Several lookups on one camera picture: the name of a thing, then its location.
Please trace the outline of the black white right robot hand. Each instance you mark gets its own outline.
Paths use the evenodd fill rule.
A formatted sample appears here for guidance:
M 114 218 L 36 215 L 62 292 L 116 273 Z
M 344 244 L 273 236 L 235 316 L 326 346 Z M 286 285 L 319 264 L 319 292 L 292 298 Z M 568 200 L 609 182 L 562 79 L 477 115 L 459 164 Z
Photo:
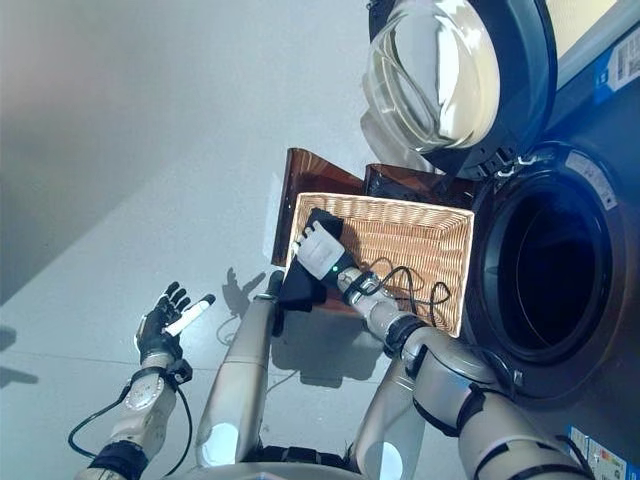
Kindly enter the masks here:
M 319 221 L 304 228 L 293 249 L 304 269 L 327 287 L 345 292 L 352 282 L 348 274 L 359 276 L 352 254 Z

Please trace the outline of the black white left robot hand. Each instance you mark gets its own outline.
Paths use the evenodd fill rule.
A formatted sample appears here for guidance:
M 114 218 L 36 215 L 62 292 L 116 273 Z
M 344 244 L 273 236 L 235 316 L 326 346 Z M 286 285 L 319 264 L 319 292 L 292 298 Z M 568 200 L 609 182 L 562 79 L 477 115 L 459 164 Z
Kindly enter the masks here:
M 169 284 L 153 308 L 142 317 L 135 333 L 134 343 L 140 364 L 157 354 L 181 359 L 180 335 L 215 301 L 215 295 L 209 293 L 192 302 L 179 282 Z

